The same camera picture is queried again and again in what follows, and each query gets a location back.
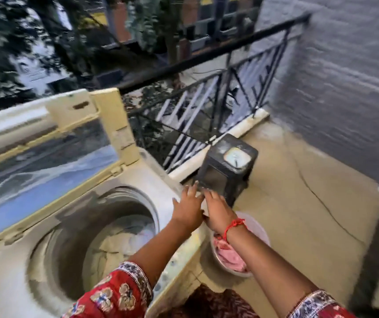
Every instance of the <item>woman's left hand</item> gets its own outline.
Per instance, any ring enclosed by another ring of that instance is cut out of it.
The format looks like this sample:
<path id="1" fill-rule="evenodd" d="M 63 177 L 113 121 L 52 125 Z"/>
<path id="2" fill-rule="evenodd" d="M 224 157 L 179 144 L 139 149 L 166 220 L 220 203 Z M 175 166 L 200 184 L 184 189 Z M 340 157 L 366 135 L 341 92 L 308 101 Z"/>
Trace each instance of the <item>woman's left hand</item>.
<path id="1" fill-rule="evenodd" d="M 186 185 L 183 188 L 181 200 L 178 202 L 173 198 L 173 215 L 171 221 L 181 225 L 189 234 L 192 233 L 203 223 L 203 210 L 201 203 L 204 200 L 204 195 L 197 194 L 198 181 L 194 185 Z"/>

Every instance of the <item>red thread bracelet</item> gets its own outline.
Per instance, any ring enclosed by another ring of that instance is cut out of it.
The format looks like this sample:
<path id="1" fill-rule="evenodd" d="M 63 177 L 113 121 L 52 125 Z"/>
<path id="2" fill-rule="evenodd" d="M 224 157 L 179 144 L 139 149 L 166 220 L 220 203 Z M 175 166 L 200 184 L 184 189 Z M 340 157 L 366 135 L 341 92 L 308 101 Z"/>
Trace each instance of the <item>red thread bracelet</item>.
<path id="1" fill-rule="evenodd" d="M 226 234 L 228 233 L 228 230 L 229 230 L 230 228 L 234 228 L 234 227 L 236 227 L 236 226 L 238 226 L 238 225 L 243 225 L 243 226 L 247 227 L 247 226 L 245 225 L 244 221 L 245 221 L 245 219 L 240 219 L 240 218 L 238 218 L 238 219 L 236 219 L 236 220 L 232 220 L 232 222 L 230 223 L 230 225 L 228 225 L 228 227 L 225 229 L 225 232 L 224 232 L 224 234 L 223 234 L 223 239 L 224 239 L 226 242 L 228 242 L 228 240 L 226 240 Z"/>

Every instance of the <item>woman's right hand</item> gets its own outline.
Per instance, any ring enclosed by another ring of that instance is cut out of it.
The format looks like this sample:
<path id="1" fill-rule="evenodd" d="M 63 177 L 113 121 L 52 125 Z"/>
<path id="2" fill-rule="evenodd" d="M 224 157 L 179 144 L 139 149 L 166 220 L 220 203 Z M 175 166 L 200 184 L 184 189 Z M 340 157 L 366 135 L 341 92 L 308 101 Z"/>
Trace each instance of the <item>woman's right hand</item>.
<path id="1" fill-rule="evenodd" d="M 203 193 L 208 208 L 208 217 L 204 221 L 211 230 L 223 235 L 226 228 L 238 217 L 223 196 L 209 189 L 204 189 Z"/>

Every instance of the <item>washing machine lid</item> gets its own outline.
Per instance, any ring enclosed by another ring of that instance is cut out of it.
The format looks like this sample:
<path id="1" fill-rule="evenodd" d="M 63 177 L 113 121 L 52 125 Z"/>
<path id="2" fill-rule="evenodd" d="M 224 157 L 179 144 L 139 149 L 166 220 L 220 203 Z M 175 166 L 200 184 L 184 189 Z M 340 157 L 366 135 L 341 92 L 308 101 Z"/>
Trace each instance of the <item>washing machine lid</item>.
<path id="1" fill-rule="evenodd" d="M 0 111 L 0 247 L 139 158 L 116 88 Z"/>

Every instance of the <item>hand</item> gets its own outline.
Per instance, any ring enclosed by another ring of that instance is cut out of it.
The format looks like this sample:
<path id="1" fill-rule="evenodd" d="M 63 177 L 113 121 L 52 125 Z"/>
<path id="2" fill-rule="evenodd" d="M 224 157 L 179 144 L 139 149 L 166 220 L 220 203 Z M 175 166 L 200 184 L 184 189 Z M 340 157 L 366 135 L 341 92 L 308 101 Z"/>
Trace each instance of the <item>hand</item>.
<path id="1" fill-rule="evenodd" d="M 191 187 L 186 185 L 182 191 L 181 201 L 172 199 L 174 208 L 171 222 L 181 225 L 189 234 L 203 223 L 201 203 L 204 200 L 204 195 L 196 196 L 197 186 L 198 181 Z"/>
<path id="2" fill-rule="evenodd" d="M 208 189 L 205 189 L 203 192 L 208 207 L 208 217 L 205 217 L 204 221 L 211 230 L 223 235 L 226 228 L 232 223 L 232 220 L 238 217 L 226 203 L 223 196 Z"/>

